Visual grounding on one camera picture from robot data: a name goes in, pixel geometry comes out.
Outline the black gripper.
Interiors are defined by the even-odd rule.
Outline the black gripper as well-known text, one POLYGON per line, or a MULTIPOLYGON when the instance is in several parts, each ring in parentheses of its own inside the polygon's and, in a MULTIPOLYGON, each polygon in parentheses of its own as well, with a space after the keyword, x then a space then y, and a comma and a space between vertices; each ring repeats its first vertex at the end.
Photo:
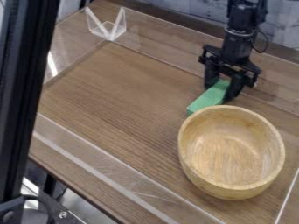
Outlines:
POLYGON ((250 62, 257 28, 237 31, 229 26, 224 28, 225 36, 221 47, 204 45, 198 62, 204 65, 204 87, 209 88, 218 81, 220 74, 230 78, 224 101, 238 96, 244 86, 253 87, 257 83, 260 68, 250 62))

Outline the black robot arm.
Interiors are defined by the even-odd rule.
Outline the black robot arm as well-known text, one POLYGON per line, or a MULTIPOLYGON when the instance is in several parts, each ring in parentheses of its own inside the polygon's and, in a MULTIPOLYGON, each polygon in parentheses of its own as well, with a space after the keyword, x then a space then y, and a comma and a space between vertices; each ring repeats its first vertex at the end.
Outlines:
POLYGON ((228 23, 221 47, 204 45, 198 62, 204 65, 204 87, 209 89, 220 80, 229 77, 222 101, 233 100, 242 87, 257 84, 261 69, 249 59, 252 51, 262 53, 254 46, 260 25, 266 20, 266 0, 228 0, 228 23))

